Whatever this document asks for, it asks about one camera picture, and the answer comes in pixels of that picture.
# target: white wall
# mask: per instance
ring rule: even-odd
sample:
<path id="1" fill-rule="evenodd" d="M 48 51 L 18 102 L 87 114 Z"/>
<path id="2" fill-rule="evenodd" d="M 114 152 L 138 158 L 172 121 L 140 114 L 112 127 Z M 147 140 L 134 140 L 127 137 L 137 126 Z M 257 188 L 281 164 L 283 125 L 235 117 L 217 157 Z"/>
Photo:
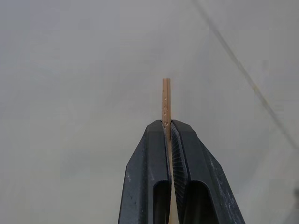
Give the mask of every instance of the white wall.
<path id="1" fill-rule="evenodd" d="M 1 1 L 0 222 L 117 223 L 125 166 L 161 118 L 163 77 L 172 118 L 221 163 L 246 223 L 288 222 L 299 178 L 298 9 L 296 0 Z"/>

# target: black clamp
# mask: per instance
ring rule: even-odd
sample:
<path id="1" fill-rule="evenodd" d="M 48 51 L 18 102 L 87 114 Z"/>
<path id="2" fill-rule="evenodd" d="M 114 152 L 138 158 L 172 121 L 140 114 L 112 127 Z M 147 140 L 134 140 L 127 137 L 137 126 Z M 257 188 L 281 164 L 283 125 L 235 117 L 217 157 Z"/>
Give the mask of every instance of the black clamp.
<path id="1" fill-rule="evenodd" d="M 171 122 L 180 224 L 244 224 L 221 165 L 191 126 Z M 171 172 L 160 120 L 147 126 L 127 164 L 118 224 L 168 224 Z"/>

